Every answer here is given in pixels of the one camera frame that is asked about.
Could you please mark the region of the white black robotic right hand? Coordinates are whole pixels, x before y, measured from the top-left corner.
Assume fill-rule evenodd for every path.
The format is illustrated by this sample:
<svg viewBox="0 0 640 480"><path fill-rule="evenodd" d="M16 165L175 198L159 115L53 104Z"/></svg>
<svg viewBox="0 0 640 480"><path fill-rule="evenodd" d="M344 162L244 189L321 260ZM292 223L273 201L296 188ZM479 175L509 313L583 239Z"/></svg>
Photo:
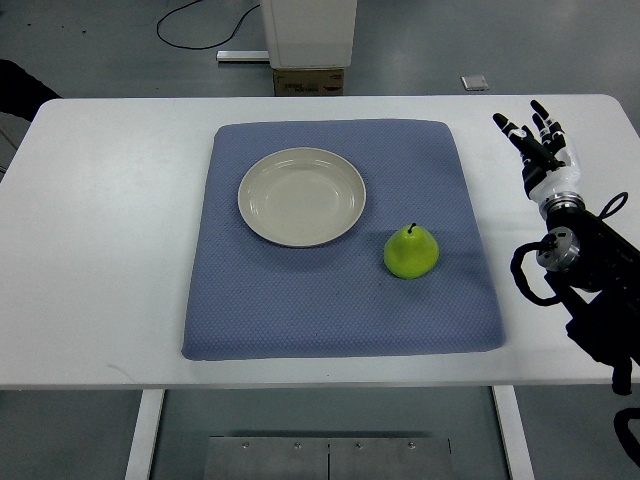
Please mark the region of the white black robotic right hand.
<svg viewBox="0 0 640 480"><path fill-rule="evenodd" d="M581 170L576 150L561 124L537 100L532 100L535 135L526 125L517 126L501 113L494 123L520 154L526 196L541 211L563 196L579 198Z"/></svg>

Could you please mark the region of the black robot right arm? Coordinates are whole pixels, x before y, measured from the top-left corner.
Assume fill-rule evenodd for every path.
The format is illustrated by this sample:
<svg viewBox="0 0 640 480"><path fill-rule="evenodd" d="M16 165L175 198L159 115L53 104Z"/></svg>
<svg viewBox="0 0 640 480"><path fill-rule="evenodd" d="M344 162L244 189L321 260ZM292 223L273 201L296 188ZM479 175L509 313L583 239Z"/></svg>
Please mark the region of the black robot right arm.
<svg viewBox="0 0 640 480"><path fill-rule="evenodd" d="M613 369L612 389L618 395L631 393L633 366L639 363L639 250L605 220L627 200L621 192L597 215L577 200L552 205L547 234L518 247L510 263L525 298L542 307L565 307L571 315L567 336ZM553 296L542 298L531 290L522 268L529 252L546 270Z"/></svg>

